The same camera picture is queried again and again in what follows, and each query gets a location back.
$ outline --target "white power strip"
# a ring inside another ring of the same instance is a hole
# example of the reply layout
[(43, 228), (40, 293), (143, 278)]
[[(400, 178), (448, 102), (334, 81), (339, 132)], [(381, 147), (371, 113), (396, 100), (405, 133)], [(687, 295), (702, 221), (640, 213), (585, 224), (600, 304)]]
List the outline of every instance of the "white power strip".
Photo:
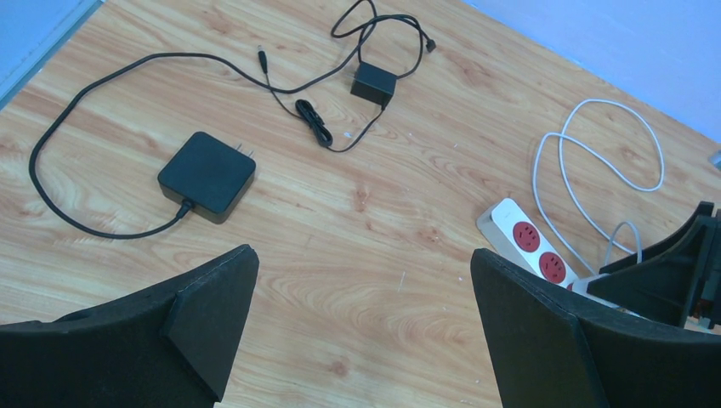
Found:
[(532, 274), (562, 287), (569, 287), (578, 279), (531, 219), (510, 198), (486, 210), (476, 225), (499, 255)]

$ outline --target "extension cord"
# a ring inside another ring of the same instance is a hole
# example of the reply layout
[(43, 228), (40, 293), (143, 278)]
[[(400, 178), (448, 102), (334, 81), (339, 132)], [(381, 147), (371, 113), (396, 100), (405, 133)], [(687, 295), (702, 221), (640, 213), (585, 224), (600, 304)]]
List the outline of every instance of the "extension cord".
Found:
[(568, 263), (510, 198), (486, 210), (476, 226), (499, 255), (532, 274), (562, 287), (578, 279)]

